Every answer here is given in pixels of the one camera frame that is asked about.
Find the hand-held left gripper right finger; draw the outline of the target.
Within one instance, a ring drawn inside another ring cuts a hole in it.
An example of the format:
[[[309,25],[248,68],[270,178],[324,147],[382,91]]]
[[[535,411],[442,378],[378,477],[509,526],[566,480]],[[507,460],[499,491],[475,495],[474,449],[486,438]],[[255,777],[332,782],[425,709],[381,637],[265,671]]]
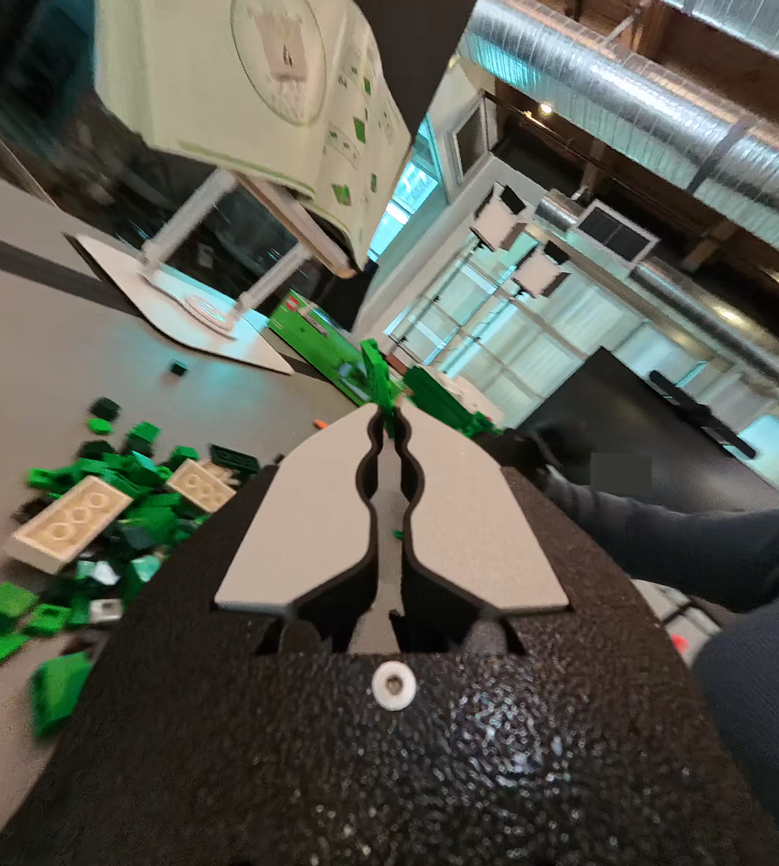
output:
[[[568,596],[498,463],[412,404],[395,409],[401,600],[428,630],[568,610]]]

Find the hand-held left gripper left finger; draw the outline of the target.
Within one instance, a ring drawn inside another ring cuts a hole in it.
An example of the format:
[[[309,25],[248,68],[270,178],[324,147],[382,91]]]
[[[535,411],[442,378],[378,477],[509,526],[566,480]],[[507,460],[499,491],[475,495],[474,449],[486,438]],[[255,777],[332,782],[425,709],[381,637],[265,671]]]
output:
[[[227,612],[310,622],[349,640],[373,604],[379,552],[372,498],[383,411],[366,404],[277,468],[215,594]]]

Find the green lego assembly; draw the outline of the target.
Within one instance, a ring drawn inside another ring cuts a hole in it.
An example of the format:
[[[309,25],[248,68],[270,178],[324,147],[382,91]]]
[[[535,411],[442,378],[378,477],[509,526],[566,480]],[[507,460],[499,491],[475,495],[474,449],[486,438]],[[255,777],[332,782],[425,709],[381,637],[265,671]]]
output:
[[[395,406],[401,387],[391,377],[387,359],[375,340],[362,341],[361,354],[370,401],[382,410],[384,430],[389,438],[394,439]]]

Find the small white lego brick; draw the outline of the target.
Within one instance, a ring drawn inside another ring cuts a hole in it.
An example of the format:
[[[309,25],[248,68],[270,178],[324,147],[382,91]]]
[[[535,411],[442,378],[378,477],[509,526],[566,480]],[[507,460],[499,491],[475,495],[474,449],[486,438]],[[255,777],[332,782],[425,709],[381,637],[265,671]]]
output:
[[[192,459],[179,465],[167,478],[166,487],[205,514],[217,513],[236,495],[234,488]]]

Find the green lego model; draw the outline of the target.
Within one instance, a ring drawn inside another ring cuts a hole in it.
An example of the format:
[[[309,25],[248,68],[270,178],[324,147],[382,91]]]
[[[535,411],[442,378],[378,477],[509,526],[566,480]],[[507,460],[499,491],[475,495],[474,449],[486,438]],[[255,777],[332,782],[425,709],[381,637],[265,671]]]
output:
[[[501,412],[463,378],[417,365],[406,371],[403,383],[417,408],[468,438],[501,431]]]

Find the green lego box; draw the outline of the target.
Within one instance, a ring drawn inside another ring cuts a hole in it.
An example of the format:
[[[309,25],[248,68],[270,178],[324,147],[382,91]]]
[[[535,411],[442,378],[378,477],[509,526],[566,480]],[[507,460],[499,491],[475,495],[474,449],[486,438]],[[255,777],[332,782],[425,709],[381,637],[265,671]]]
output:
[[[268,326],[356,405],[373,400],[371,361],[385,374],[387,395],[395,398],[401,393],[375,341],[354,346],[322,309],[294,290],[286,293]]]

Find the large white lego brick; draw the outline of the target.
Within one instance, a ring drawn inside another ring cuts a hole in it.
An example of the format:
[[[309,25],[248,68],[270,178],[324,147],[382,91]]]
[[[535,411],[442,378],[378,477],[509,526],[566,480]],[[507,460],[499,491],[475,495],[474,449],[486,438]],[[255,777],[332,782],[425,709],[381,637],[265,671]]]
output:
[[[134,502],[116,487],[89,475],[5,541],[5,557],[48,575],[75,560]]]

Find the lego instruction booklet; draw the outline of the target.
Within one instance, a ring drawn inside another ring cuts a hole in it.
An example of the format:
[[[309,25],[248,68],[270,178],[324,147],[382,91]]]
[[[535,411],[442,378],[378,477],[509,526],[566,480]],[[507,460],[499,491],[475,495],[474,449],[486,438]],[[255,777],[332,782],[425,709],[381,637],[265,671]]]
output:
[[[348,1],[99,1],[95,88],[150,147],[296,193],[359,267],[412,134]]]

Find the black bar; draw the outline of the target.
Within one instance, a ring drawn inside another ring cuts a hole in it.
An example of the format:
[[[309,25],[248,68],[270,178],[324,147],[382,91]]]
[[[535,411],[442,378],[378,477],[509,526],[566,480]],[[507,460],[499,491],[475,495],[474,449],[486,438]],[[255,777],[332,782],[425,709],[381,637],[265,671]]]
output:
[[[648,383],[663,397],[685,422],[702,431],[722,449],[731,449],[748,460],[758,456],[756,449],[717,417],[709,406],[698,403],[662,373],[652,371]]]

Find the studio light panel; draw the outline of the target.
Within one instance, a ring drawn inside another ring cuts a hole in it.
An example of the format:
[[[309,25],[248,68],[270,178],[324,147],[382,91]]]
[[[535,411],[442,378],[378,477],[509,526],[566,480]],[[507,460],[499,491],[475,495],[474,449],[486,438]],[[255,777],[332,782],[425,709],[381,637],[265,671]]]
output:
[[[512,272],[511,281],[532,298],[550,297],[569,276],[563,266],[569,255],[557,244],[538,244]]]
[[[470,232],[491,252],[509,250],[527,226],[529,209],[509,185],[496,184],[474,211]]]

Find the air vent grille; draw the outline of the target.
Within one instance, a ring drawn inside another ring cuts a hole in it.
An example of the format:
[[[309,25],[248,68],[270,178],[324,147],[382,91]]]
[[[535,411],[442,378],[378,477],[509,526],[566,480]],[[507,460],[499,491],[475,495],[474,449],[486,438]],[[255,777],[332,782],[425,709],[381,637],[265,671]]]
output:
[[[609,261],[616,273],[625,276],[643,264],[661,240],[599,199],[579,213],[570,235],[581,251],[593,254],[598,262]]]

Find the white book stand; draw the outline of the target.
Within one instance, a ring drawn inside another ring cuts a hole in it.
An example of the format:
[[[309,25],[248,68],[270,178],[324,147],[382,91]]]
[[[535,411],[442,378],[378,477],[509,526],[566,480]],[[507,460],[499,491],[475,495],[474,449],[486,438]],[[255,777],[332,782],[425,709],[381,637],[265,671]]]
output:
[[[231,299],[167,266],[167,260],[200,227],[215,206],[243,187],[287,230],[296,244],[253,287]],[[293,194],[280,185],[217,169],[137,253],[89,235],[73,242],[158,332],[186,348],[292,375],[287,359],[261,335],[256,307],[283,287],[302,265],[316,259],[331,273],[349,279],[353,259],[321,228]]]

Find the black tape strip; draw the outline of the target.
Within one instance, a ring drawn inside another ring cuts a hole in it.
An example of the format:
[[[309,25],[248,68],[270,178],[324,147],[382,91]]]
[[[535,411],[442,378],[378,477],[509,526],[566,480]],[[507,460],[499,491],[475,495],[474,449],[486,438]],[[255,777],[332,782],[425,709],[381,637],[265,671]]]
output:
[[[139,316],[137,307],[105,278],[89,276],[0,240],[0,272],[44,285],[115,309]]]

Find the slim silver ventilation duct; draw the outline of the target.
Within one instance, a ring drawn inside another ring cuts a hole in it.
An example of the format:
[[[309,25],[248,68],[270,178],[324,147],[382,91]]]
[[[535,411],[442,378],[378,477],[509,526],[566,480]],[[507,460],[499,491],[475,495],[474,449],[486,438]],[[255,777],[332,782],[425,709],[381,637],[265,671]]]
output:
[[[584,209],[577,201],[553,189],[535,206],[535,215],[557,234],[569,238],[570,230]],[[577,241],[569,245],[579,254],[591,257],[578,248]],[[653,304],[684,319],[710,341],[779,387],[779,338],[744,312],[698,286],[689,276],[654,254],[624,277],[648,295]]]

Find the large silver ventilation duct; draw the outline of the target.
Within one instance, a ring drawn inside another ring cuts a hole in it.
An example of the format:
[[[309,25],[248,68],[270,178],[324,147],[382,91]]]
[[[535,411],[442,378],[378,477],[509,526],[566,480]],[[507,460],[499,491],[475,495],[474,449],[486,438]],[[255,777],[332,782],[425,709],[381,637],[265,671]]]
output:
[[[665,4],[779,57],[779,1],[665,1]]]

